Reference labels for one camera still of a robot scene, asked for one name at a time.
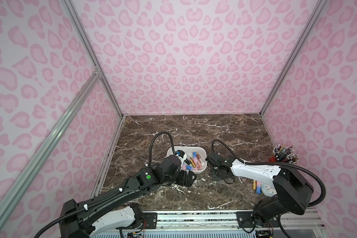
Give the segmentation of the gold glitter lipstick tube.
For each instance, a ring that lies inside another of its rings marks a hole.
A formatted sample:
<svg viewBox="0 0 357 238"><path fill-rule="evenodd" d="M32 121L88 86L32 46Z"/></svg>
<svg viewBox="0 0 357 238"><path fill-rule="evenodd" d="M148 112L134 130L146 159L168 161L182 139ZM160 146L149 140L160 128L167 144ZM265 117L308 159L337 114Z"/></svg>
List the gold glitter lipstick tube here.
<svg viewBox="0 0 357 238"><path fill-rule="evenodd" d="M189 160L190 160L190 162L191 162L191 165L195 168L195 167L196 167L196 164L195 164L194 160L193 160L192 158L190 158Z"/></svg>

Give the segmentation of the white plastic storage box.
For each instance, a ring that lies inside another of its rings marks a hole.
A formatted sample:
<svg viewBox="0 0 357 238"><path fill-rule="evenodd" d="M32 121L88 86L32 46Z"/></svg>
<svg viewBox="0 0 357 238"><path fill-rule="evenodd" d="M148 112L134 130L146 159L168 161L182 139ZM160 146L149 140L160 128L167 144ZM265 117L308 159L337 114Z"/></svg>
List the white plastic storage box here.
<svg viewBox="0 0 357 238"><path fill-rule="evenodd" d="M181 161L182 171L192 171L195 174L201 174L207 167L205 161L207 154L202 147L193 146L175 146L176 153L172 149L167 150L167 157L176 155Z"/></svg>

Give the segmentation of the clear pink lip gloss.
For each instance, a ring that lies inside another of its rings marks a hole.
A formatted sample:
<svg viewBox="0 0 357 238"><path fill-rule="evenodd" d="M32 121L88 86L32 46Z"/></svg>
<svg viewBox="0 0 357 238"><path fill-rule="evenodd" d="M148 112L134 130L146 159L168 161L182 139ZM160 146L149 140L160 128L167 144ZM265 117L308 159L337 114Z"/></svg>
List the clear pink lip gloss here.
<svg viewBox="0 0 357 238"><path fill-rule="evenodd" d="M198 166L201 168L202 167L202 161L201 161L201 156L199 153L197 153L197 160L198 160Z"/></svg>

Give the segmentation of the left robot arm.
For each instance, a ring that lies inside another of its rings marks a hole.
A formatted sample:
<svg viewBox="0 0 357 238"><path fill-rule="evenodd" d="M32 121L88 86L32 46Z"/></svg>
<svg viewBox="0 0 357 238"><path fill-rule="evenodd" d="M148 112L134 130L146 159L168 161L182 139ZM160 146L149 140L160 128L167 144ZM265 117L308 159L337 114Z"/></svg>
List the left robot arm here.
<svg viewBox="0 0 357 238"><path fill-rule="evenodd" d="M121 186L102 195L77 203L66 202L60 214L62 238L88 238L97 228L94 223L115 208L157 191L162 186L177 184L190 187L197 175L181 170L181 160L170 155L163 162L145 167L125 179Z"/></svg>

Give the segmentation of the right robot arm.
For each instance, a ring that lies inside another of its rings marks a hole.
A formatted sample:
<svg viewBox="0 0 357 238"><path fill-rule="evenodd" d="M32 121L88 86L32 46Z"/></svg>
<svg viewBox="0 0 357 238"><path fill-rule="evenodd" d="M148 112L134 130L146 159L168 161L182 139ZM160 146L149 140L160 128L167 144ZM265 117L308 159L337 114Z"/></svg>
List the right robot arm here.
<svg viewBox="0 0 357 238"><path fill-rule="evenodd" d="M308 208L314 188L295 168L279 165L256 165L232 156L223 158L210 153L206 161L214 180L243 177L259 181L275 189L276 194L255 205L251 214L241 219L241 225L262 227L278 215L303 215Z"/></svg>

